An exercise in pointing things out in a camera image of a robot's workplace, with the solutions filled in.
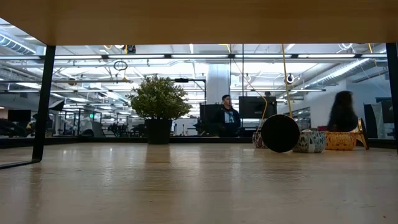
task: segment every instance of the white column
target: white column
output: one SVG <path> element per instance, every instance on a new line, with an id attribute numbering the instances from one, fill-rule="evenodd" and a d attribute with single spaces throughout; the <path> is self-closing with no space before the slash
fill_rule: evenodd
<path id="1" fill-rule="evenodd" d="M 210 64 L 206 77 L 207 81 L 207 104 L 221 103 L 223 95 L 229 90 L 229 65 Z"/>

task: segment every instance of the black planter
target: black planter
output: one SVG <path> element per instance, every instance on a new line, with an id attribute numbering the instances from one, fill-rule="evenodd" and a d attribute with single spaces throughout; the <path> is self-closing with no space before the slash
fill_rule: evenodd
<path id="1" fill-rule="evenodd" d="M 146 133 L 148 144 L 168 144 L 170 141 L 170 130 L 172 120 L 167 119 L 146 119 Z"/>

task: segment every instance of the dark jacket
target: dark jacket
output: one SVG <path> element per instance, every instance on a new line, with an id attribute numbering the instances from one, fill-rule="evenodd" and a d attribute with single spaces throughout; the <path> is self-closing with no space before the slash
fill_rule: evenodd
<path id="1" fill-rule="evenodd" d="M 220 137 L 236 137 L 241 126 L 241 118 L 234 108 L 227 109 L 222 106 L 215 114 L 214 123 L 220 124 Z"/>
<path id="2" fill-rule="evenodd" d="M 330 112 L 328 131 L 348 132 L 358 126 L 358 117 L 353 110 L 337 106 Z"/>

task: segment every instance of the black cylinder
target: black cylinder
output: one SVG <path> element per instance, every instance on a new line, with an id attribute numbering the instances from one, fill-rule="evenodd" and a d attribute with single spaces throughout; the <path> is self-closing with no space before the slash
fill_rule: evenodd
<path id="1" fill-rule="evenodd" d="M 146 119 L 146 134 L 148 144 L 168 144 L 170 141 L 170 130 L 172 120 L 168 119 Z"/>
<path id="2" fill-rule="evenodd" d="M 300 130 L 289 116 L 277 114 L 269 117 L 261 128 L 264 144 L 275 152 L 287 152 L 298 143 Z"/>

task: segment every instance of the black monitor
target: black monitor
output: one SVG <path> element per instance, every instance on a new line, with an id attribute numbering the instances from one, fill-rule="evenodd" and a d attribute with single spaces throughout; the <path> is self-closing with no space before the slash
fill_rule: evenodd
<path id="1" fill-rule="evenodd" d="M 8 120 L 15 122 L 30 122 L 32 119 L 31 110 L 8 110 Z"/>
<path id="2" fill-rule="evenodd" d="M 200 120 L 202 123 L 212 123 L 217 111 L 220 110 L 220 108 L 223 105 L 221 104 L 216 104 L 216 105 L 200 105 Z"/>
<path id="3" fill-rule="evenodd" d="M 268 105 L 264 118 L 269 118 L 270 116 L 277 114 L 277 101 L 275 96 L 265 96 L 265 99 L 267 100 Z M 241 118 L 261 119 L 265 107 L 266 102 L 260 96 L 239 97 L 239 115 Z"/>

